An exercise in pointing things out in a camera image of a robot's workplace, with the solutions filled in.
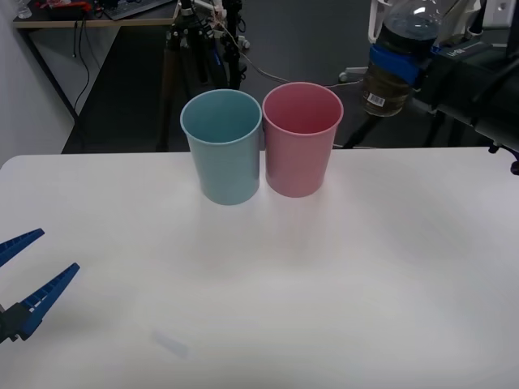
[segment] tripod leg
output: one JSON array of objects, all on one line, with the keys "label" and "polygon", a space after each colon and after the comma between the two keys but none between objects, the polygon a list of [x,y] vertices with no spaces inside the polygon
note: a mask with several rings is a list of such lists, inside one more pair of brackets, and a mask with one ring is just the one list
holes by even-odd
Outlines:
[{"label": "tripod leg", "polygon": [[178,71],[180,56],[180,40],[177,36],[169,33],[164,50],[164,64],[162,66],[162,91],[159,106],[159,136],[157,141],[157,152],[169,150],[169,124],[171,120],[171,106],[174,95],[174,79]]},{"label": "tripod leg", "polygon": [[367,120],[350,136],[350,139],[342,148],[354,148],[359,145],[373,131],[380,120],[382,120],[381,116],[368,115]]},{"label": "tripod leg", "polygon": [[441,126],[445,122],[445,113],[437,111],[436,115],[432,118],[431,128],[429,129],[429,134],[427,134],[427,138],[423,143],[423,147],[431,147],[434,143],[436,136],[438,135],[438,131]]},{"label": "tripod leg", "polygon": [[193,98],[193,95],[191,94],[189,84],[187,83],[186,64],[184,63],[184,58],[182,58],[181,54],[178,55],[178,68],[180,69],[180,77],[182,78],[184,93],[186,94],[186,98],[189,101]]},{"label": "tripod leg", "polygon": [[195,55],[196,70],[198,71],[198,78],[201,83],[208,82],[208,74],[205,69],[205,44],[204,37],[201,31],[190,31],[189,33],[190,45]]},{"label": "tripod leg", "polygon": [[216,89],[228,88],[229,83],[227,82],[225,65],[218,53],[217,43],[214,38],[208,42],[206,59],[208,63],[208,71]]}]

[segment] white cable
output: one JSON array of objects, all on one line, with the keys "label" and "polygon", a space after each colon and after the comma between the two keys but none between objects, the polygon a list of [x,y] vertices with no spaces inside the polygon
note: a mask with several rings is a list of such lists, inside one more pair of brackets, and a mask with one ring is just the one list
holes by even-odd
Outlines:
[{"label": "white cable", "polygon": [[[238,48],[238,51],[240,52],[240,54],[247,60],[247,62],[249,62],[251,64],[251,66],[254,68],[255,71],[260,73],[263,77],[267,77],[268,79],[271,79],[272,81],[276,81],[277,83],[291,83],[291,81],[289,81],[288,79],[283,79],[282,77],[277,77],[276,75],[271,75],[271,74],[267,73],[266,71],[262,70],[260,67],[256,66],[249,59],[249,57],[242,51],[242,49],[240,49],[239,44],[236,42],[236,40],[231,35],[231,33],[227,30],[227,28],[225,28],[223,23],[220,20],[217,20],[217,24],[220,25],[224,29],[224,31],[227,33],[227,35],[230,36],[230,39],[232,40],[234,45]],[[325,88],[336,88],[336,87],[344,87],[345,85],[351,85],[353,83],[360,83],[360,82],[362,82],[361,79],[358,81],[352,81],[351,83],[336,83],[335,85],[323,85],[323,86]]]}]

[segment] pink cup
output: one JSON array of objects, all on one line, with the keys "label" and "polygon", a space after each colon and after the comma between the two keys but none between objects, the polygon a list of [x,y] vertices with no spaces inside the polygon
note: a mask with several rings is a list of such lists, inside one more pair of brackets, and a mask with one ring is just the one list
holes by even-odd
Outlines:
[{"label": "pink cup", "polygon": [[281,195],[304,197],[323,184],[344,109],[335,93],[288,83],[263,102],[267,182]]}]

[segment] blue cup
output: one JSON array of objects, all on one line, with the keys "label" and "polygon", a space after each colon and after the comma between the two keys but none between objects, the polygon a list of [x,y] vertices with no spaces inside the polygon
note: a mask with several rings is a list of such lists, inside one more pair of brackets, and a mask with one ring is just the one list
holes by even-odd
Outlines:
[{"label": "blue cup", "polygon": [[202,191],[213,202],[240,204],[258,190],[261,118],[254,98],[231,89],[202,93],[182,110]]}]

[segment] table leg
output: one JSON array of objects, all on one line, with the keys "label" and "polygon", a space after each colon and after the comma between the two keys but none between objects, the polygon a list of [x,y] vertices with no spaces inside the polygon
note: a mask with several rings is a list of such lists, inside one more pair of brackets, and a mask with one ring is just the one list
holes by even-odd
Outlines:
[{"label": "table leg", "polygon": [[25,44],[31,50],[32,55],[38,62],[38,65],[40,65],[40,68],[45,73],[45,76],[52,84],[54,90],[58,94],[59,98],[62,100],[63,104],[66,106],[66,109],[68,112],[72,115],[74,118],[74,124],[79,127],[79,115],[76,113],[74,106],[70,103],[68,98],[65,95],[65,92],[62,90],[62,87],[59,85],[58,81],[52,74],[52,71],[49,69],[49,66],[47,65],[47,62],[45,62],[45,59],[41,56],[40,50],[36,47],[34,42],[32,41],[30,37],[31,30],[27,30],[25,28],[19,28],[18,29],[19,34],[21,35],[22,39],[24,40]]}]

